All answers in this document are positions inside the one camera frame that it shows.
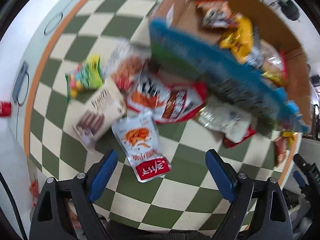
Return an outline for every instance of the checkered tablecloth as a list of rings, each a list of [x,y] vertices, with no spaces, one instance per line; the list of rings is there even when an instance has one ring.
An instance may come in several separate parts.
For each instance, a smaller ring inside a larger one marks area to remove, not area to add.
[[[82,146],[71,124],[91,92],[67,103],[65,73],[90,54],[108,57],[117,39],[150,45],[147,15],[157,0],[88,0],[64,29],[42,72],[30,126],[30,159],[44,175],[58,180],[86,172],[109,149],[118,164],[94,204],[98,213],[126,225],[150,231],[199,230],[212,235],[228,210],[205,165],[205,152],[215,149],[236,171],[252,179],[279,179],[284,164],[274,168],[271,141],[279,132],[257,124],[259,134],[233,149],[222,145],[223,135],[194,120],[159,125],[163,155],[172,170],[163,178],[137,181],[124,152],[109,130],[91,152]],[[254,201],[245,218],[249,224]]]

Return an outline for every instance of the metal screw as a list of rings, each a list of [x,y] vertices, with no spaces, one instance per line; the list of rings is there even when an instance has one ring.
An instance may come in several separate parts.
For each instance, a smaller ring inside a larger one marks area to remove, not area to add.
[[[246,175],[245,173],[243,173],[243,172],[239,172],[239,173],[238,173],[238,177],[239,177],[240,179],[246,179],[246,178],[247,178],[247,175]]]
[[[54,181],[54,178],[53,177],[50,177],[47,179],[47,183],[52,183]]]
[[[273,183],[273,184],[276,184],[276,183],[277,183],[277,180],[276,180],[276,178],[274,178],[274,177],[270,177],[269,180],[270,180],[270,182]]]
[[[77,175],[77,178],[78,179],[83,179],[85,177],[85,173],[83,173],[83,172],[80,172],[80,173],[78,173],[78,175]]]

